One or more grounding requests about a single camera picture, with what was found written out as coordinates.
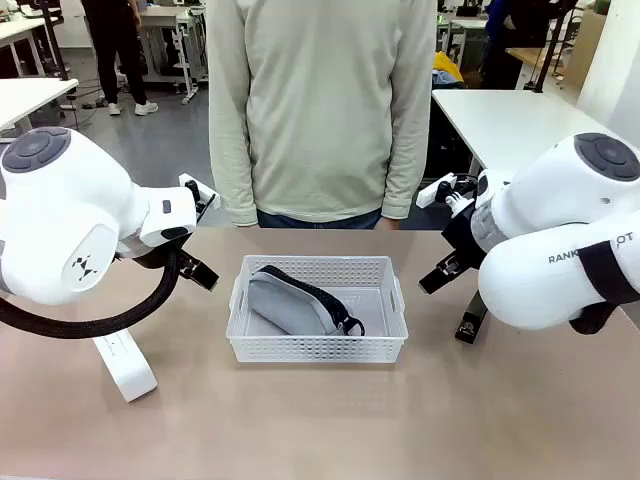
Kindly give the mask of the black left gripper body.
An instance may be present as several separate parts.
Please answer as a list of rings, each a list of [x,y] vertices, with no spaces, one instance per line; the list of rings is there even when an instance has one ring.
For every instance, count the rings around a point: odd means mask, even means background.
[[[193,263],[193,257],[183,250],[183,245],[191,237],[188,230],[162,230],[160,236],[165,243],[152,248],[148,253],[134,257],[133,260],[144,268],[163,268],[170,255],[178,259],[178,267],[186,268]]]

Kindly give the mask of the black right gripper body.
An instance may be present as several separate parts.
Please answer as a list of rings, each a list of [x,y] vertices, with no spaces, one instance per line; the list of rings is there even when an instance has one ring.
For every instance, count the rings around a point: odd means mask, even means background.
[[[441,232],[442,237],[453,248],[453,258],[459,264],[480,264],[486,256],[471,230],[474,211],[474,207],[466,207],[453,217]]]

